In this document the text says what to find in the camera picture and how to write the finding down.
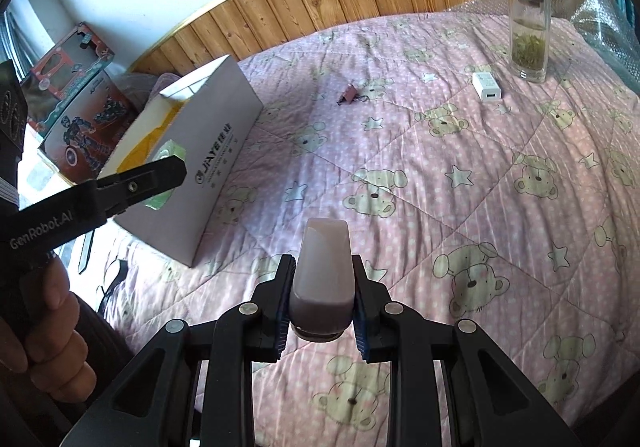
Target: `teddy bear print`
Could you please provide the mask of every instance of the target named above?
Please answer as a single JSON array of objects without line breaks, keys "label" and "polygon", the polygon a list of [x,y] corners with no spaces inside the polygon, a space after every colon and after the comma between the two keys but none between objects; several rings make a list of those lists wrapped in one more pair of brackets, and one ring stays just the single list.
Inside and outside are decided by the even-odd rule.
[{"label": "teddy bear print", "polygon": [[558,198],[558,188],[554,182],[552,172],[558,167],[550,158],[535,155],[515,153],[511,159],[514,165],[523,164],[522,176],[513,182],[513,186],[520,194],[533,194],[538,198]]},{"label": "teddy bear print", "polygon": [[229,187],[225,192],[226,200],[216,212],[216,218],[226,225],[238,223],[244,211],[245,203],[253,203],[258,189],[251,187]]},{"label": "teddy bear print", "polygon": [[180,263],[177,261],[172,261],[167,265],[164,265],[162,271],[160,273],[160,280],[165,283],[172,283],[173,281],[178,281],[182,276],[182,270]]},{"label": "teddy bear print", "polygon": [[617,109],[607,109],[607,114],[624,134],[628,134],[633,129],[633,123],[625,114]]},{"label": "teddy bear print", "polygon": [[538,104],[536,109],[542,115],[547,115],[556,124],[556,127],[564,131],[572,123],[574,123],[575,111],[571,109],[562,109],[560,100],[552,100]]},{"label": "teddy bear print", "polygon": [[460,30],[458,28],[447,28],[440,32],[440,37],[445,40],[453,39],[459,32]]},{"label": "teddy bear print", "polygon": [[449,312],[458,319],[467,312],[480,311],[494,297],[509,289],[506,277],[495,275],[487,261],[498,253],[491,243],[464,245],[448,254],[439,255],[433,263],[433,275],[438,279],[452,276],[453,297]]},{"label": "teddy bear print", "polygon": [[313,68],[311,70],[311,80],[317,82],[318,80],[320,80],[320,77],[322,77],[323,75],[326,75],[327,73],[331,72],[331,68],[329,68],[328,66],[320,66],[319,68]]},{"label": "teddy bear print", "polygon": [[396,211],[393,189],[406,187],[408,180],[404,171],[359,169],[351,177],[362,182],[355,194],[347,196],[342,204],[358,214],[388,218]]},{"label": "teddy bear print", "polygon": [[273,438],[262,429],[255,428],[254,432],[255,445],[260,447],[272,447],[275,445]]},{"label": "teddy bear print", "polygon": [[588,334],[584,337],[551,337],[546,343],[543,356],[555,361],[554,367],[545,380],[538,384],[538,390],[551,405],[571,398],[578,391],[577,377],[581,359],[589,358],[596,350],[596,339]]},{"label": "teddy bear print", "polygon": [[572,84],[571,80],[569,80],[566,77],[560,77],[560,85],[565,90],[570,90],[570,89],[572,89],[574,87],[574,85]]},{"label": "teddy bear print", "polygon": [[370,281],[380,281],[386,275],[387,270],[387,268],[376,269],[369,259],[364,262],[364,271]]},{"label": "teddy bear print", "polygon": [[328,393],[318,393],[311,402],[332,420],[368,431],[376,424],[378,396],[389,394],[390,374],[380,364],[353,362],[349,357],[332,358],[326,370],[335,377]]},{"label": "teddy bear print", "polygon": [[493,70],[491,69],[491,64],[483,64],[482,66],[475,66],[473,64],[469,64],[465,66],[465,73],[491,73]]},{"label": "teddy bear print", "polygon": [[[286,253],[293,255],[295,252],[289,250],[289,252]],[[276,277],[282,256],[283,254],[279,253],[268,257],[256,257],[253,260],[251,263],[251,273],[258,277],[258,283],[264,283]]]},{"label": "teddy bear print", "polygon": [[405,32],[410,26],[410,21],[405,17],[401,17],[401,18],[391,19],[389,21],[389,24],[391,24],[394,30]]},{"label": "teddy bear print", "polygon": [[620,96],[621,97],[626,97],[627,96],[624,86],[616,86],[615,88],[612,88],[611,91],[615,96],[618,96],[618,97],[620,97]]},{"label": "teddy bear print", "polygon": [[289,140],[295,144],[291,154],[293,156],[301,156],[318,150],[328,140],[326,136],[320,135],[320,132],[324,131],[325,128],[324,122],[316,122],[314,125],[307,125],[297,130],[289,137]]},{"label": "teddy bear print", "polygon": [[616,272],[622,275],[625,268],[626,246],[622,245],[618,240],[616,224],[611,216],[608,216],[601,226],[596,227],[593,239],[599,247],[604,247],[607,243],[611,243],[611,250],[616,258]]},{"label": "teddy bear print", "polygon": [[507,46],[505,46],[504,44],[498,44],[495,46],[489,46],[489,49],[494,52],[496,55],[500,56],[500,57],[508,57],[509,56],[509,51],[507,49]]},{"label": "teddy bear print", "polygon": [[380,41],[382,40],[380,35],[377,33],[372,33],[369,37],[361,34],[356,34],[356,39],[360,43],[360,46],[369,50],[378,46],[378,44],[380,44]]},{"label": "teddy bear print", "polygon": [[433,59],[435,55],[431,52],[428,52],[426,48],[420,48],[417,50],[405,50],[404,56],[409,62],[414,62],[415,64],[424,64],[425,62]]},{"label": "teddy bear print", "polygon": [[358,94],[361,100],[380,100],[386,95],[386,86],[394,83],[392,78],[369,78],[357,83]]},{"label": "teddy bear print", "polygon": [[331,41],[334,41],[337,38],[338,33],[335,30],[331,30],[329,32],[322,32],[319,36],[320,42],[322,44],[328,44]]},{"label": "teddy bear print", "polygon": [[480,22],[480,18],[475,14],[462,14],[458,17],[458,21],[466,27],[469,24],[478,24]]},{"label": "teddy bear print", "polygon": [[266,106],[264,106],[264,108],[262,108],[260,116],[258,117],[258,120],[255,121],[255,123],[265,123],[275,120],[278,117],[280,110],[286,105],[286,102],[281,101],[267,104]]},{"label": "teddy bear print", "polygon": [[631,160],[625,154],[615,149],[605,149],[605,153],[609,156],[609,165],[611,173],[620,180],[625,187],[635,187],[636,178],[631,168]]},{"label": "teddy bear print", "polygon": [[430,135],[436,138],[442,138],[446,134],[460,132],[469,127],[467,120],[453,115],[457,110],[458,108],[454,104],[447,102],[441,106],[429,109],[424,113],[417,112],[415,114],[415,120],[418,122],[428,120]]}]

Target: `finger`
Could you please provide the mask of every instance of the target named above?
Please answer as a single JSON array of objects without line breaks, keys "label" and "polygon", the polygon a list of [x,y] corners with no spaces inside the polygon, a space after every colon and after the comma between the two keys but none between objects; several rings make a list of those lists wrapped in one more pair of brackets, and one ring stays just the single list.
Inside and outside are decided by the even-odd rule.
[{"label": "finger", "polygon": [[45,393],[60,389],[80,372],[88,351],[84,338],[77,331],[74,331],[71,339],[58,356],[49,362],[31,367],[31,382]]},{"label": "finger", "polygon": [[23,373],[29,367],[22,344],[4,319],[0,319],[0,363],[16,373]]},{"label": "finger", "polygon": [[44,363],[60,354],[71,338],[80,316],[78,299],[72,293],[60,308],[49,312],[27,335],[24,347],[37,364]]},{"label": "finger", "polygon": [[69,295],[69,276],[58,256],[47,265],[42,280],[44,302],[50,310],[57,310]]},{"label": "finger", "polygon": [[50,393],[51,398],[66,403],[84,402],[94,391],[95,381],[94,370],[89,364],[84,363],[75,377]]}]

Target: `star print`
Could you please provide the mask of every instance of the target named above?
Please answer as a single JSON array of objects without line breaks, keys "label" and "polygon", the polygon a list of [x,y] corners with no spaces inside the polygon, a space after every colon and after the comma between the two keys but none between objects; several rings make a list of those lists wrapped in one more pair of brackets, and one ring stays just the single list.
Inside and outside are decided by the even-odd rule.
[{"label": "star print", "polygon": [[371,129],[382,129],[383,120],[384,118],[373,118],[370,116],[369,120],[367,120],[366,122],[362,122],[362,125],[364,126],[365,131],[370,131]]},{"label": "star print", "polygon": [[438,76],[435,73],[423,73],[422,78],[420,80],[426,84],[427,82],[433,82],[434,80],[438,80]]},{"label": "star print", "polygon": [[596,159],[593,156],[593,153],[591,153],[589,156],[584,156],[581,160],[578,161],[578,163],[584,164],[584,166],[587,167],[587,169],[590,169],[591,167],[596,167],[596,165],[600,165],[600,162],[596,162]]},{"label": "star print", "polygon": [[456,188],[458,185],[473,185],[469,176],[471,171],[461,171],[455,165],[452,166],[451,172],[446,172],[444,175],[451,180],[451,187]]},{"label": "star print", "polygon": [[293,200],[305,199],[305,191],[307,187],[308,185],[306,184],[298,185],[298,182],[294,181],[292,187],[285,189],[284,201],[292,202]]},{"label": "star print", "polygon": [[566,260],[566,247],[561,247],[560,249],[556,247],[556,244],[553,243],[554,249],[546,254],[546,257],[551,259],[554,262],[554,271],[558,271],[558,268],[561,267],[570,267],[569,262]]},{"label": "star print", "polygon": [[382,279],[386,274],[386,268],[376,270],[375,268],[373,268],[373,265],[371,264],[369,259],[364,262],[364,271],[367,273],[367,279],[370,279],[372,281],[380,281],[380,279]]},{"label": "star print", "polygon": [[496,107],[494,111],[498,114],[507,114],[508,112],[511,112],[511,106],[507,107],[504,104],[498,104],[498,107]]}]

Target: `polka dot pattern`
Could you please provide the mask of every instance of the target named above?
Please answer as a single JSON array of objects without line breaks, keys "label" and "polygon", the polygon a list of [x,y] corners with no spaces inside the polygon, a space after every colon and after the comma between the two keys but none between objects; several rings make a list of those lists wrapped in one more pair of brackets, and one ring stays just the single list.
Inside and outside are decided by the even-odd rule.
[{"label": "polka dot pattern", "polygon": [[[267,109],[193,266],[118,236],[111,259],[130,271],[109,321],[139,350],[171,318],[215,319],[297,255],[308,218],[338,218],[393,299],[476,320],[573,423],[640,367],[640,120],[567,21],[551,41],[543,84],[508,71],[500,16],[370,19],[243,61]],[[479,102],[475,70],[500,103]],[[358,97],[338,105],[348,84]],[[260,444],[382,447],[389,372],[359,360],[352,328],[327,344],[290,331],[283,359],[254,372]],[[358,420],[341,404],[355,390]]]}]

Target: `bubble wrap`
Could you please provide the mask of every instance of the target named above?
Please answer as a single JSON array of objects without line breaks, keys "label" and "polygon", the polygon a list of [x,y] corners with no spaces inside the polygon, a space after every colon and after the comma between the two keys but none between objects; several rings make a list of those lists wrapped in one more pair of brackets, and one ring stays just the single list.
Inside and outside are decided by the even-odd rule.
[{"label": "bubble wrap", "polygon": [[[507,0],[472,0],[450,11],[507,15]],[[575,29],[627,87],[640,93],[640,44],[615,0],[551,0],[553,17],[571,21]]]}]

